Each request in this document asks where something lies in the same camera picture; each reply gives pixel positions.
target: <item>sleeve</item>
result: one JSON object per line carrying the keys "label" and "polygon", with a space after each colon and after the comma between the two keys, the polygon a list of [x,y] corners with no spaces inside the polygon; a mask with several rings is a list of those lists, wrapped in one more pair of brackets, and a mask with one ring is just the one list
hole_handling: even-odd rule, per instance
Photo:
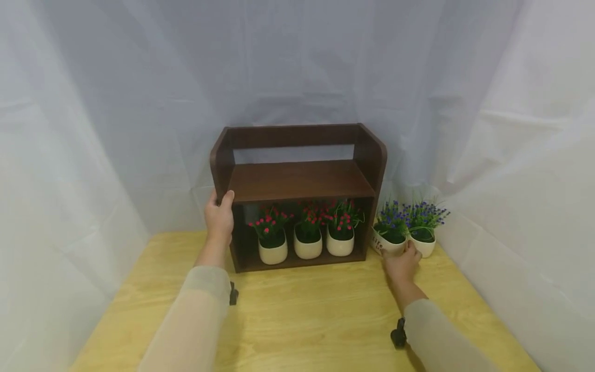
{"label": "sleeve", "polygon": [[428,372],[498,371],[430,300],[405,308],[405,334]]}
{"label": "sleeve", "polygon": [[190,270],[138,371],[211,371],[230,292],[225,270],[207,266]]}

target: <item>white pot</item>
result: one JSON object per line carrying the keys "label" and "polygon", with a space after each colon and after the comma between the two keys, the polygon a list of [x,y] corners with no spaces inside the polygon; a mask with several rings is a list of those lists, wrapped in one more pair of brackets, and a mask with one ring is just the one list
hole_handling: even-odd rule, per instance
{"label": "white pot", "polygon": [[285,261],[287,258],[287,236],[285,237],[285,242],[276,248],[265,248],[260,244],[260,239],[258,239],[258,254],[261,257],[261,261],[267,265],[276,265]]}
{"label": "white pot", "polygon": [[322,253],[322,234],[320,234],[320,239],[317,242],[302,243],[295,232],[296,228],[297,226],[293,228],[293,248],[297,256],[303,260],[311,260],[320,256],[320,253]]}
{"label": "white pot", "polygon": [[380,250],[384,249],[389,256],[398,256],[403,253],[406,244],[407,237],[405,237],[405,240],[403,240],[402,243],[394,244],[383,238],[376,230],[374,230],[374,233],[372,234],[371,246],[379,255],[382,255]]}
{"label": "white pot", "polygon": [[428,258],[432,254],[432,252],[434,252],[434,247],[436,246],[435,238],[434,241],[431,243],[420,242],[411,235],[409,235],[409,238],[411,239],[411,241],[413,241],[415,248],[417,248],[419,253],[421,253],[421,258]]}
{"label": "white pot", "polygon": [[355,232],[349,240],[337,240],[333,238],[328,231],[327,226],[327,249],[328,253],[337,257],[349,256],[353,252],[353,242],[355,241]]}

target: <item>wooden table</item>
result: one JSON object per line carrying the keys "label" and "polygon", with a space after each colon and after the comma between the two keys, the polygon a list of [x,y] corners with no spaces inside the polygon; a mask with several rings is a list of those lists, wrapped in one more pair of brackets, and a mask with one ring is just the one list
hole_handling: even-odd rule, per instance
{"label": "wooden table", "polygon": [[[155,236],[71,371],[136,370],[204,239],[202,232]],[[400,314],[373,251],[364,262],[231,279],[240,297],[221,332],[217,371],[423,370],[411,351],[391,344]],[[441,248],[422,260],[416,280],[502,370],[539,370]]]}

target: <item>hand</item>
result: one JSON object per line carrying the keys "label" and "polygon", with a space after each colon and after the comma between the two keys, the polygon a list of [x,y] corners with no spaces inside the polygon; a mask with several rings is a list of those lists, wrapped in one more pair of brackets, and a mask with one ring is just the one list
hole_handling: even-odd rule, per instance
{"label": "hand", "polygon": [[384,271],[394,285],[413,283],[413,276],[421,259],[421,253],[415,249],[411,240],[405,245],[402,255],[390,257],[385,250],[382,250],[382,257]]}
{"label": "hand", "polygon": [[233,213],[231,203],[235,194],[229,190],[217,205],[217,193],[213,190],[209,202],[205,207],[206,240],[224,246],[231,243],[231,232],[233,231]]}

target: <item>white curtain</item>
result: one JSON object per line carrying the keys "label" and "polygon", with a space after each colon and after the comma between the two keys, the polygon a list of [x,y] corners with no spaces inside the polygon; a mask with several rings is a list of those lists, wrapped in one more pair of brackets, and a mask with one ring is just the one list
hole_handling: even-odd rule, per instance
{"label": "white curtain", "polygon": [[5,370],[65,369],[148,237],[204,228],[223,126],[357,121],[385,195],[446,198],[443,246],[540,365],[588,365],[589,3],[0,7]]}

